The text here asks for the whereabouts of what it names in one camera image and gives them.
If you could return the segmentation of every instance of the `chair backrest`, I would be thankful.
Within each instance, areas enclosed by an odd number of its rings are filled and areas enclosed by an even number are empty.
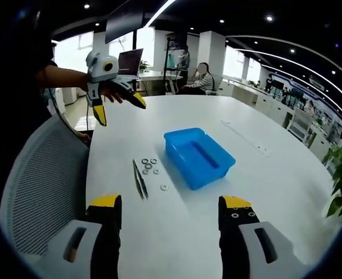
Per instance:
[[[293,116],[293,124],[301,127],[303,130],[309,130],[314,118],[301,109],[295,108]]]
[[[220,84],[222,83],[222,76],[215,76],[212,75],[214,81],[215,81],[215,86],[213,88],[213,91],[218,91]]]
[[[47,243],[85,212],[89,148],[52,116],[28,139],[3,192],[0,226],[21,255],[42,256]]]

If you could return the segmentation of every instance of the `ceiling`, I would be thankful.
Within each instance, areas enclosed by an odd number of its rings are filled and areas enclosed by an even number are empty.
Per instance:
[[[124,2],[126,1],[48,1],[44,9],[45,23],[55,40],[63,40],[90,30],[104,31],[108,15]],[[147,22],[147,18],[151,17],[164,2],[165,0],[131,0],[116,12],[141,10],[145,13],[145,22]],[[87,3],[90,4],[90,8],[84,9]],[[268,15],[273,17],[272,22],[266,20]],[[153,25],[156,29],[168,31],[198,34],[213,30],[225,36],[253,35],[287,41],[237,37],[229,38],[227,44],[234,48],[248,48],[293,60],[316,71],[342,90],[342,70],[318,55],[327,57],[342,68],[342,0],[332,2],[332,4],[326,4],[324,1],[303,0],[293,3],[279,0],[263,3],[177,0]],[[303,46],[318,54],[306,50]],[[295,49],[295,53],[290,52],[291,48]],[[244,54],[258,59],[254,53],[245,52]],[[270,66],[305,81],[308,81],[310,75],[316,77],[316,74],[293,63],[267,55],[262,55],[262,57]],[[328,90],[325,93],[342,107],[342,94],[324,79],[318,77],[317,81]]]

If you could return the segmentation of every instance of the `blue plastic box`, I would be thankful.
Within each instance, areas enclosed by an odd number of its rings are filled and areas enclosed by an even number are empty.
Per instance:
[[[164,134],[165,152],[192,190],[226,175],[235,159],[202,129]]]

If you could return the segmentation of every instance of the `tweezers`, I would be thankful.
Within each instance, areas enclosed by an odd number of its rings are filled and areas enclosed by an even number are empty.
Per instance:
[[[132,160],[132,163],[134,165],[134,176],[135,176],[137,191],[139,192],[141,199],[143,199],[144,195],[145,195],[146,199],[149,199],[149,194],[147,193],[145,182],[144,182],[144,180],[141,176],[141,173],[137,167],[136,161]]]

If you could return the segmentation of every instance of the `hand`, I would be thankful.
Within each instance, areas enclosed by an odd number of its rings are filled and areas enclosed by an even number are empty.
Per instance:
[[[81,133],[81,132],[78,132],[78,131],[76,131],[77,132],[77,136],[78,136],[78,138],[80,138],[82,141],[84,141],[84,142],[88,142],[88,141],[90,141],[91,140],[91,137],[89,136],[89,135],[87,135],[87,134],[83,134],[83,133]]]
[[[108,89],[105,86],[102,86],[100,89],[100,94],[105,96],[107,99],[110,100],[110,102],[114,102],[115,100],[117,100],[118,103],[123,103],[122,98],[119,97],[118,93],[112,93],[112,91],[110,89]]]

